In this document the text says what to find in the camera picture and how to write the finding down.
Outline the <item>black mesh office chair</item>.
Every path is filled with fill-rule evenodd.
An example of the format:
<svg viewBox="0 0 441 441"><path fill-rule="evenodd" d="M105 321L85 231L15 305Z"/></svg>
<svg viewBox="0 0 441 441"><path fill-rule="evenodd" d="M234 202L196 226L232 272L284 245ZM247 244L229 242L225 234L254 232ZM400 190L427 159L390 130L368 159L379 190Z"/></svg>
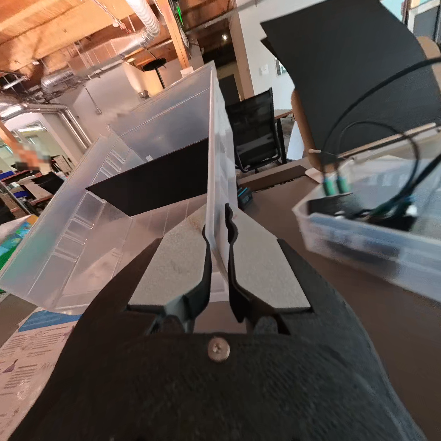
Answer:
<svg viewBox="0 0 441 441"><path fill-rule="evenodd" d="M236 169L255 171L282 158L272 88L225 110L233 133Z"/></svg>

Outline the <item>wood-framed black monitor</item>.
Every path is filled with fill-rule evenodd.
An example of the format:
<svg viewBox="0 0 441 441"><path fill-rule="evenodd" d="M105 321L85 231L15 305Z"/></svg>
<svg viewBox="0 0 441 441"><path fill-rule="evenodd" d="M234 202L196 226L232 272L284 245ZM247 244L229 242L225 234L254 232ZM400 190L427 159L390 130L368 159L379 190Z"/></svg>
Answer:
<svg viewBox="0 0 441 441"><path fill-rule="evenodd" d="M380 1L322 1L279 14L264 15L260 25L277 58L290 75L300 98L314 146L331 154L440 122L440 87L432 66L419 68L366 97L339 118L373 87L428 61L422 44Z"/></svg>

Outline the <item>black box with blue stripes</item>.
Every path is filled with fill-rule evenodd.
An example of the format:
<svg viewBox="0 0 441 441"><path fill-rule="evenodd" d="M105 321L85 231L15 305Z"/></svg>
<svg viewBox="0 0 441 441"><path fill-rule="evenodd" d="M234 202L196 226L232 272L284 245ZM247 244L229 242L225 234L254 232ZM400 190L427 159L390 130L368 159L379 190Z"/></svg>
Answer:
<svg viewBox="0 0 441 441"><path fill-rule="evenodd" d="M252 191L249 187L237 187L237 203L241 211L245 211L253 200Z"/></svg>

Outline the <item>clear plastic storage bin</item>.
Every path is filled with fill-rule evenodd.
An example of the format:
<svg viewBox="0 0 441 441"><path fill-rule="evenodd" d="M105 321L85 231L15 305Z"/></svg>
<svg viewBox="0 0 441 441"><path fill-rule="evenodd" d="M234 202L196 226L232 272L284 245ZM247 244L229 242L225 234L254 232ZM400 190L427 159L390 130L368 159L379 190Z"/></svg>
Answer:
<svg viewBox="0 0 441 441"><path fill-rule="evenodd" d="M117 117L58 190L1 270L1 289L52 312L80 314L144 250L200 207L212 250L212 301L228 281L225 204L237 207L233 135L214 62ZM127 216L86 188L209 139L207 193Z"/></svg>

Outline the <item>black flat sheet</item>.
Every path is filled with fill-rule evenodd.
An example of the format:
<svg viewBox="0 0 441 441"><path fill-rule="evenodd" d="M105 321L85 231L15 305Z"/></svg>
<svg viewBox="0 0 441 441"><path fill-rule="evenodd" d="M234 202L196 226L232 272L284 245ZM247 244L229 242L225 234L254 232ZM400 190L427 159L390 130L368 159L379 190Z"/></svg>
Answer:
<svg viewBox="0 0 441 441"><path fill-rule="evenodd" d="M127 216L207 193L209 139L205 138L86 188Z"/></svg>

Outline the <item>printed paper sheet blue header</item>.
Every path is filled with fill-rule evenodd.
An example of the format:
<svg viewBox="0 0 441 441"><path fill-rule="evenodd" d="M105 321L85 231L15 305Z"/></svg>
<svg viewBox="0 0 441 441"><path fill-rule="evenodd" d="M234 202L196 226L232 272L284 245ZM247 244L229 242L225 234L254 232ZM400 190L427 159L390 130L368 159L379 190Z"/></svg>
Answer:
<svg viewBox="0 0 441 441"><path fill-rule="evenodd" d="M36 308L0 349L0 439L8 440L44 389L79 315Z"/></svg>

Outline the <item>black round high table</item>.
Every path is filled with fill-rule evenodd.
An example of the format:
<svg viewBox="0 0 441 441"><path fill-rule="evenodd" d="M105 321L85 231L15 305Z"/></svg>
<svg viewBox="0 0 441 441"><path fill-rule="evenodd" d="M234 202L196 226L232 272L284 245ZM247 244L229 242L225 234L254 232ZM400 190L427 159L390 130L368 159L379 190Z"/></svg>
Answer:
<svg viewBox="0 0 441 441"><path fill-rule="evenodd" d="M143 72L149 72L149 71L155 71L157 74L157 77L160 81L160 84L162 86L162 89L165 89L165 84L164 81L162 79L162 76L159 72L159 68L163 67L165 64L167 63L166 58L156 58L152 61L150 61L149 63L146 63L144 65L141 66L141 70Z"/></svg>

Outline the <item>silver spiral ventilation duct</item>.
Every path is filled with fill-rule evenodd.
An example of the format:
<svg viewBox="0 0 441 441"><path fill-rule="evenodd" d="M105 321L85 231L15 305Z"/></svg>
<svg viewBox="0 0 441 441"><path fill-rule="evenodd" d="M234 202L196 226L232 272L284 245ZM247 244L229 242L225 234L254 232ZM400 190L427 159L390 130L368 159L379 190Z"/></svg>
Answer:
<svg viewBox="0 0 441 441"><path fill-rule="evenodd" d="M146 0L126 0L133 12L144 25L144 34L148 41L153 41L159 36L161 25L152 8Z"/></svg>

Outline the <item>clear plastic box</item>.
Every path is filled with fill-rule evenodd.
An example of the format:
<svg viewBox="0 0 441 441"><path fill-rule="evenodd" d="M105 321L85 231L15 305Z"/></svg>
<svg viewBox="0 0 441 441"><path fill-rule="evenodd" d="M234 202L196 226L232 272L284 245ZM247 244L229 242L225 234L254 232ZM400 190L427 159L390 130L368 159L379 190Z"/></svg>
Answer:
<svg viewBox="0 0 441 441"><path fill-rule="evenodd" d="M341 168L359 209L374 209L397 194L411 174L414 158L406 141L364 152ZM317 185L293 208L308 251L360 269L440 302L440 165L414 191L409 232L309 214L308 203L324 197Z"/></svg>

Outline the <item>black hub with cable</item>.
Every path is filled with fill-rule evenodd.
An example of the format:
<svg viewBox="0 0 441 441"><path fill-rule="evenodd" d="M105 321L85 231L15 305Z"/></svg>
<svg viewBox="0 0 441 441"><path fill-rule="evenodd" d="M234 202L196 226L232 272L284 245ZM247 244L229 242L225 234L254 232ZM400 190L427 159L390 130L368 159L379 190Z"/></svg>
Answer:
<svg viewBox="0 0 441 441"><path fill-rule="evenodd" d="M401 231L411 230L418 217L416 206L409 200L398 202L380 214L373 214L373 211L362 208L353 193L312 199L307 202L308 215L317 213Z"/></svg>

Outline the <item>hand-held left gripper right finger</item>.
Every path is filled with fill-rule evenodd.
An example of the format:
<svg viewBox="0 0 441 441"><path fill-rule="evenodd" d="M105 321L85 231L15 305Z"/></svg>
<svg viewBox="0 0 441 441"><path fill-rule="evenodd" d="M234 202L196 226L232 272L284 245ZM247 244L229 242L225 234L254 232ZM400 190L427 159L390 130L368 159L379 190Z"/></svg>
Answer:
<svg viewBox="0 0 441 441"><path fill-rule="evenodd" d="M239 323L311 309L280 240L239 208L225 204L229 304Z"/></svg>

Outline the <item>green printed box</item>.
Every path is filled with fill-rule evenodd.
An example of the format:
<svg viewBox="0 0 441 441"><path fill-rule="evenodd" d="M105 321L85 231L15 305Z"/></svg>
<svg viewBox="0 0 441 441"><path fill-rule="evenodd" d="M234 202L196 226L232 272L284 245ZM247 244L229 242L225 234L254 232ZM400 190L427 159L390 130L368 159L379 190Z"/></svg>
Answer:
<svg viewBox="0 0 441 441"><path fill-rule="evenodd" d="M0 268L2 269L15 249L24 240L31 228L37 222L38 216L28 215L17 218L0 226Z"/></svg>

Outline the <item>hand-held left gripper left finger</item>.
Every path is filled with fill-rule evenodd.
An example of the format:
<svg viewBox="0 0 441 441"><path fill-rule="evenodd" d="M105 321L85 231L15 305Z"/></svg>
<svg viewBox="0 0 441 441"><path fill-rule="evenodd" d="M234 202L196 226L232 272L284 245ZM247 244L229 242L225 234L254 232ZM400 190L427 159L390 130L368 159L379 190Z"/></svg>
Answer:
<svg viewBox="0 0 441 441"><path fill-rule="evenodd" d="M162 238L128 301L130 311L175 316L192 333L210 300L212 257L200 207Z"/></svg>

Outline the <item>silver ceiling duct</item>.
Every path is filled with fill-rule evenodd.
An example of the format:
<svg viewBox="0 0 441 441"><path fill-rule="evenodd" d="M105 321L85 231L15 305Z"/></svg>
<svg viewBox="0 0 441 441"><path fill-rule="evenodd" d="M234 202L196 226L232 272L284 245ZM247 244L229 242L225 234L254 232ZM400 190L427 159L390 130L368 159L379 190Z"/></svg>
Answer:
<svg viewBox="0 0 441 441"><path fill-rule="evenodd" d="M41 90L45 95L56 93L123 62L127 56L144 47L144 36L139 31L114 38L71 58L65 68L43 76Z"/></svg>

